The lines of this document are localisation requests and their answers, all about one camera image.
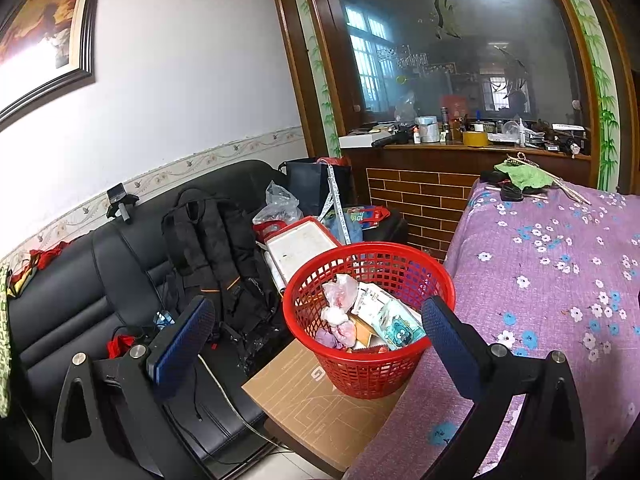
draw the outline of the white cable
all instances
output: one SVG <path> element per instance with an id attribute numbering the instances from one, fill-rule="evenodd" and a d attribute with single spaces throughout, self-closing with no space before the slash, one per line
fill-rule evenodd
<path id="1" fill-rule="evenodd" d="M 49 462 L 53 463 L 53 460 L 51 459 L 51 456 L 49 455 L 47 448 L 44 447 L 44 444 L 42 443 L 42 439 L 40 438 L 40 434 L 38 433 L 38 430 L 36 430 L 36 427 L 33 425 L 31 419 L 29 418 L 29 415 L 27 415 L 27 412 L 24 411 L 24 408 L 21 405 L 20 405 L 20 409 L 24 413 L 24 416 L 27 419 L 27 423 L 31 428 L 31 431 L 33 431 L 33 436 L 36 438 L 36 443 L 38 444 L 38 458 L 36 459 L 35 462 L 31 462 L 31 465 L 36 465 L 40 461 L 40 457 L 42 456 L 41 450 L 43 450 L 44 454 L 47 455 Z"/>
<path id="2" fill-rule="evenodd" d="M 240 413 L 238 412 L 238 410 L 236 410 L 236 407 L 233 405 L 233 403 L 231 402 L 231 399 L 229 399 L 229 397 L 226 394 L 225 389 L 222 387 L 222 384 L 220 384 L 220 382 L 218 381 L 218 379 L 216 378 L 216 376 L 213 374 L 213 372 L 211 371 L 211 369 L 209 368 L 209 366 L 207 365 L 206 361 L 202 358 L 202 356 L 200 354 L 198 354 L 198 358 L 200 359 L 200 361 L 202 362 L 202 364 L 204 365 L 204 367 L 207 369 L 207 372 L 209 372 L 209 375 L 211 376 L 211 378 L 215 381 L 215 383 L 218 385 L 218 387 L 220 388 L 220 391 L 222 392 L 223 397 L 225 397 L 226 403 L 231 407 L 231 409 L 233 410 L 233 412 L 236 414 L 236 417 L 239 418 L 242 423 L 251 431 L 253 431 L 257 436 L 259 436 L 260 438 L 263 438 L 264 440 L 266 440 L 269 444 L 273 444 L 275 447 L 283 447 L 284 449 L 289 449 L 286 446 L 282 446 L 281 444 L 276 444 L 273 440 L 268 439 L 267 437 L 265 437 L 263 434 L 261 434 L 259 431 L 257 431 L 251 424 L 249 424 L 246 420 L 244 420 L 244 418 L 242 418 L 242 415 L 240 415 Z"/>

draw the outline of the picture frame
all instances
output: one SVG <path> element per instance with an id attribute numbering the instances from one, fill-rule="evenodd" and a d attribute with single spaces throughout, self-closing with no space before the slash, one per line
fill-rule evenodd
<path id="1" fill-rule="evenodd" d="M 0 130 L 93 76 L 97 0 L 26 0 L 0 30 Z"/>

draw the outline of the brick pattern tile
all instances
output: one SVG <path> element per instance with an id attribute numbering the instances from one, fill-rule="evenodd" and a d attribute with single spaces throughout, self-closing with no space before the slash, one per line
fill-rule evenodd
<path id="1" fill-rule="evenodd" d="M 478 175 L 367 168 L 371 203 L 397 209 L 408 243 L 443 261 Z"/>

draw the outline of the green cloth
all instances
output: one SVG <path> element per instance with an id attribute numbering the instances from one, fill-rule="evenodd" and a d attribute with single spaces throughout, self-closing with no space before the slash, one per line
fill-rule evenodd
<path id="1" fill-rule="evenodd" d="M 0 417 L 9 413 L 9 372 L 11 348 L 9 346 L 9 311 L 6 304 L 6 270 L 0 265 Z"/>
<path id="2" fill-rule="evenodd" d="M 513 184 L 520 189 L 524 189 L 527 186 L 535 188 L 551 186 L 554 182 L 544 171 L 539 168 L 534 168 L 533 166 L 527 166 L 526 164 L 522 166 L 512 166 L 511 164 L 503 162 L 502 164 L 497 164 L 495 169 L 507 173 Z"/>

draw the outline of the glass window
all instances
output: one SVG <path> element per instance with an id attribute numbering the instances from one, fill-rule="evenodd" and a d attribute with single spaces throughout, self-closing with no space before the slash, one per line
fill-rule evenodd
<path id="1" fill-rule="evenodd" d="M 568 35 L 553 0 L 340 0 L 364 120 L 391 120 L 415 95 L 418 115 L 538 118 L 581 124 Z"/>

